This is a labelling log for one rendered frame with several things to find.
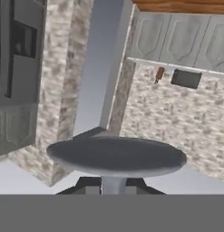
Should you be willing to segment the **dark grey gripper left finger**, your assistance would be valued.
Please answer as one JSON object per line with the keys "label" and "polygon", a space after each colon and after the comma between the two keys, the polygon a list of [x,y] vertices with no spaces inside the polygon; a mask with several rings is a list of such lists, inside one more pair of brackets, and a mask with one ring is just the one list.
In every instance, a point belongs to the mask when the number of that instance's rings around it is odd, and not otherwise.
{"label": "dark grey gripper left finger", "polygon": [[100,195],[101,179],[99,177],[80,177],[77,183],[58,195]]}

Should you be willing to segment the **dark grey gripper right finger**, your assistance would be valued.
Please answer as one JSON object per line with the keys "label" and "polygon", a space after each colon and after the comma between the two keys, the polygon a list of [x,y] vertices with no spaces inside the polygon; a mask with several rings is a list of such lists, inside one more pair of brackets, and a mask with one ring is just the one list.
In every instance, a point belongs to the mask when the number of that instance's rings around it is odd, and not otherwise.
{"label": "dark grey gripper right finger", "polygon": [[144,179],[127,179],[126,195],[163,195],[163,192],[146,185]]}

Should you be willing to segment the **grey cupboard door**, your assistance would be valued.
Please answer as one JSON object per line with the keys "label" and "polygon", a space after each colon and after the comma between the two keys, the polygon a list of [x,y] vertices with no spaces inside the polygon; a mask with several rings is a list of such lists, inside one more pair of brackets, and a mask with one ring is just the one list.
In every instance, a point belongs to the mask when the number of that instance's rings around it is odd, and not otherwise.
{"label": "grey cupboard door", "polygon": [[0,156],[35,143],[38,105],[0,107]]}

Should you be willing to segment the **brown hanging tool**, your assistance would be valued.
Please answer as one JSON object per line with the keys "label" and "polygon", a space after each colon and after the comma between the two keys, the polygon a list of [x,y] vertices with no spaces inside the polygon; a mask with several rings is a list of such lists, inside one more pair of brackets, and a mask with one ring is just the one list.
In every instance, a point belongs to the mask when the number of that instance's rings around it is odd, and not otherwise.
{"label": "brown hanging tool", "polygon": [[155,76],[155,82],[154,83],[158,83],[159,80],[162,78],[163,74],[165,72],[165,68],[164,67],[160,67],[156,73]]}

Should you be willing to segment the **dark grey fridge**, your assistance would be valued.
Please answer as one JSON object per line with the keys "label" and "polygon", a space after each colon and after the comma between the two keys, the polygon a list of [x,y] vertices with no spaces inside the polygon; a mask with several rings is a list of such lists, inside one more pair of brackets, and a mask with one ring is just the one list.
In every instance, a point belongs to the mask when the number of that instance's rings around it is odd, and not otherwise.
{"label": "dark grey fridge", "polygon": [[0,0],[0,106],[37,102],[45,0]]}

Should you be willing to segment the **run of grey cupboards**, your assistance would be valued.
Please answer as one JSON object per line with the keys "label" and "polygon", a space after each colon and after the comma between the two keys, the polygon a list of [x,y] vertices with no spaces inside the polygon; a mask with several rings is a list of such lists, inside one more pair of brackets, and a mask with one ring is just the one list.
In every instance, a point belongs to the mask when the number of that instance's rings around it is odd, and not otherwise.
{"label": "run of grey cupboards", "polygon": [[131,57],[224,73],[224,14],[142,12]]}

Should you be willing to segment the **round grey pedestal stool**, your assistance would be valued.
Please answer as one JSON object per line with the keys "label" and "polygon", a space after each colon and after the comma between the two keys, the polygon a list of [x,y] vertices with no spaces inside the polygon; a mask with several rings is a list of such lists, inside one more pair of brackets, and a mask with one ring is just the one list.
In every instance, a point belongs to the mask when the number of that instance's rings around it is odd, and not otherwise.
{"label": "round grey pedestal stool", "polygon": [[122,195],[128,179],[164,176],[187,163],[187,155],[168,143],[130,137],[64,140],[49,145],[46,153],[60,164],[100,176],[103,195]]}

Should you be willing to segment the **black rectangular wall panel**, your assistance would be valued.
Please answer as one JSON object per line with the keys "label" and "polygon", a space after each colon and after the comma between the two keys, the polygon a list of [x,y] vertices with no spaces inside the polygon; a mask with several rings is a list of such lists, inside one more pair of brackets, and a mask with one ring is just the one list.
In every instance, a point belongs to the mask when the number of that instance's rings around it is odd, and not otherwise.
{"label": "black rectangular wall panel", "polygon": [[201,72],[188,72],[175,69],[170,83],[181,87],[197,89],[201,76]]}

